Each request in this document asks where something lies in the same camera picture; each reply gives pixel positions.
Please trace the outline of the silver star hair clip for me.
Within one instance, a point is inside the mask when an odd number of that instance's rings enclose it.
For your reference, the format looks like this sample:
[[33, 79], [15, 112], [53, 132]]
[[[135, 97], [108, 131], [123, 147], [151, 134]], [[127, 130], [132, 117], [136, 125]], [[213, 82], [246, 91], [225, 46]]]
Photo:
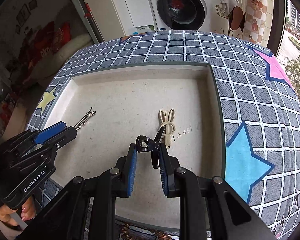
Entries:
[[89, 109], [89, 111], [87, 111], [87, 113], [83, 116], [83, 118], [81, 120], [79, 120], [79, 122], [77, 124], [75, 124], [74, 128], [78, 131], [79, 129], [81, 129], [87, 122], [88, 120], [94, 116], [96, 114], [96, 111], [93, 110], [93, 108], [91, 107]]

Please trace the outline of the black claw hair clip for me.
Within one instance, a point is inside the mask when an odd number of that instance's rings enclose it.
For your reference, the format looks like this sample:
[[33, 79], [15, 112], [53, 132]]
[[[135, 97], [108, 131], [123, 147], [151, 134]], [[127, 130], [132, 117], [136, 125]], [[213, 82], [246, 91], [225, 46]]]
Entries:
[[165, 133], [165, 126], [159, 128], [154, 139], [145, 135], [140, 135], [136, 139], [136, 151], [138, 153], [151, 152], [152, 166], [154, 169], [159, 168], [159, 145], [162, 142], [162, 137]]

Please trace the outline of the beige bunny hair clip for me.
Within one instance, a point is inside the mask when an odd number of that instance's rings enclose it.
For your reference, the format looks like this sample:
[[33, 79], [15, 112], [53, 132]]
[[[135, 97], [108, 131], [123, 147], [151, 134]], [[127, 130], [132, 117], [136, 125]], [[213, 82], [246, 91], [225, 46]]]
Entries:
[[161, 127], [165, 127], [165, 145], [167, 149], [171, 147], [171, 137], [175, 132], [175, 124], [173, 122], [175, 116], [174, 109], [163, 111], [162, 109], [159, 111], [159, 121], [161, 123]]

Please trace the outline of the green shallow tray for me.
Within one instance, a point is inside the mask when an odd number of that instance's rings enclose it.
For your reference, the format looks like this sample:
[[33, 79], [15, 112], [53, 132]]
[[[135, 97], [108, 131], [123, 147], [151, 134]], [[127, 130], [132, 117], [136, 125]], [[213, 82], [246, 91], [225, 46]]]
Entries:
[[99, 176], [115, 166], [139, 135], [155, 137], [159, 111], [174, 110], [168, 153], [204, 178], [225, 172], [225, 135], [216, 81], [205, 63], [156, 63], [71, 77], [53, 103], [46, 126], [74, 126], [95, 114], [77, 137], [57, 152], [52, 180]]

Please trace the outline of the blue grid star tablecloth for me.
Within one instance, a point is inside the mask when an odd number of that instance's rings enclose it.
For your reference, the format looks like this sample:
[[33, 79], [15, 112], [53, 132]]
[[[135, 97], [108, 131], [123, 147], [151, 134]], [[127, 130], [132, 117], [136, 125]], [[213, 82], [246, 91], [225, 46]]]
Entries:
[[216, 33], [157, 31], [80, 49], [30, 118], [41, 129], [76, 74], [137, 63], [208, 63], [221, 98], [226, 181], [277, 239], [300, 226], [300, 102], [269, 49]]

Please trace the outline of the cream sofa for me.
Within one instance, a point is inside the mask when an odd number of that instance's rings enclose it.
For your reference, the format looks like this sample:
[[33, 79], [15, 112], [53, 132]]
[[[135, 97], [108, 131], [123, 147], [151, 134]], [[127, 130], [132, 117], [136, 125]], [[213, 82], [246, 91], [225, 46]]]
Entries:
[[34, 67], [30, 77], [35, 80], [43, 80], [52, 74], [56, 74], [74, 53], [92, 44], [93, 40], [89, 34], [82, 34], [71, 39], [55, 54], [50, 54], [40, 60]]

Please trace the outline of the red cushion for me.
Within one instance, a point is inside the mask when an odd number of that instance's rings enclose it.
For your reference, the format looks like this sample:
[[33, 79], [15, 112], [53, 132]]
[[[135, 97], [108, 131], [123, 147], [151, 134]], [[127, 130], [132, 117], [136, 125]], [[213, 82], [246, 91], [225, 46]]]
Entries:
[[55, 29], [55, 23], [52, 21], [36, 32], [34, 39], [30, 42], [30, 49], [41, 57], [46, 57], [57, 53], [70, 40], [70, 22], [65, 21], [58, 29]]

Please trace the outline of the white cabinet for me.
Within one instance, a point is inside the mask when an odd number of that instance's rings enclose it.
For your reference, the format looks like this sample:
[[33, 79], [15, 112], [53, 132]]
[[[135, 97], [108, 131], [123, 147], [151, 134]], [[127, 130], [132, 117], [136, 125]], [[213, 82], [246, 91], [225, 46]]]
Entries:
[[150, 0], [84, 0], [104, 41], [155, 31]]

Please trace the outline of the lower white washing machine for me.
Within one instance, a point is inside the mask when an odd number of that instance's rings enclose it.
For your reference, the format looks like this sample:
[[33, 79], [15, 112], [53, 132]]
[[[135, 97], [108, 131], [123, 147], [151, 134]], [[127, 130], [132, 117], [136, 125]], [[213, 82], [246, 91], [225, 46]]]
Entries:
[[209, 32], [211, 0], [150, 0], [157, 30]]

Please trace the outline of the checkered paper bag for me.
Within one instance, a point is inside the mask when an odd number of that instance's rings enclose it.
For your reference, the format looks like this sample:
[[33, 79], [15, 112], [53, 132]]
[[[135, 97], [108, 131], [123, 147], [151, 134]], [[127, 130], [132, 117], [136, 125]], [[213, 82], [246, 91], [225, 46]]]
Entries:
[[267, 18], [268, 0], [247, 0], [242, 39], [261, 45]]

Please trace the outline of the dark window frame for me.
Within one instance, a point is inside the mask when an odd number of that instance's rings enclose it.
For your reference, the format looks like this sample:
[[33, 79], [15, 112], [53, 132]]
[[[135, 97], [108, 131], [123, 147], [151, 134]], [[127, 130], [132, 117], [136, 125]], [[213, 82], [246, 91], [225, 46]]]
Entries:
[[286, 23], [286, 0], [274, 0], [273, 20], [267, 48], [277, 56], [280, 51]]

